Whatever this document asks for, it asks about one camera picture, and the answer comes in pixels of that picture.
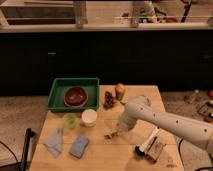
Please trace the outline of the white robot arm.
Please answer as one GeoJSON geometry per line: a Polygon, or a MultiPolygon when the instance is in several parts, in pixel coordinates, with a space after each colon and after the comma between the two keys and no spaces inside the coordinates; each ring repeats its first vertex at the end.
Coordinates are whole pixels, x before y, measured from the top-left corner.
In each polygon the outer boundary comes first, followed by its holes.
{"type": "Polygon", "coordinates": [[[154,124],[213,154],[213,125],[210,123],[159,111],[150,106],[148,97],[144,95],[125,103],[118,125],[122,130],[130,131],[138,120],[154,124]]]}

